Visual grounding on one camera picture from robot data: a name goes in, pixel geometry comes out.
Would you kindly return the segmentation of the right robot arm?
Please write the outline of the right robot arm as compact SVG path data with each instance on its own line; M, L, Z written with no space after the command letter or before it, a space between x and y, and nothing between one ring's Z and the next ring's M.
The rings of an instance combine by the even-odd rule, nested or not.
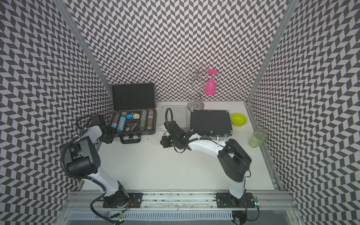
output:
M252 159L236 140L219 141L192 131L185 132L175 121L165 122L164 127L166 132L160 141L163 148L173 147L177 153L201 152L217 158L232 180L228 193L219 200L234 208L245 206L246 173L250 172Z

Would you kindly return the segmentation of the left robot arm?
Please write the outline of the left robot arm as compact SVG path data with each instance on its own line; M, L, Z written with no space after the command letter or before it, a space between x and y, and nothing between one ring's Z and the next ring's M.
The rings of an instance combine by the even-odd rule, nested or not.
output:
M86 115L76 120L81 134L60 146L61 167L64 173L76 180L83 180L95 186L103 195L104 208L126 208L130 205L129 195L121 183L113 179L101 167L96 148L97 142L113 142L115 128L106 124L101 114Z

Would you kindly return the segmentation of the small silver poker case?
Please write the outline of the small silver poker case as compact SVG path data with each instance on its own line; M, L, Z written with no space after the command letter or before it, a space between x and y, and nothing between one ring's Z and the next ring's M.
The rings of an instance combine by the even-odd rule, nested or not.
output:
M160 133L165 133L165 117L166 117L166 109L170 108L173 114L173 121L177 123L177 125L183 129L185 132L187 131L187 108L185 106L162 106L160 111L160 116L157 120L158 127L157 130Z

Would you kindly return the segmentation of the black carbon poker case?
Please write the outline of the black carbon poker case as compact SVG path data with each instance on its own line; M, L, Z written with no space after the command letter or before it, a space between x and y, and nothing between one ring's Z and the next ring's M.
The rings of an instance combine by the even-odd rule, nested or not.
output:
M233 128L226 110L195 110L190 114L189 130L203 137L231 137Z

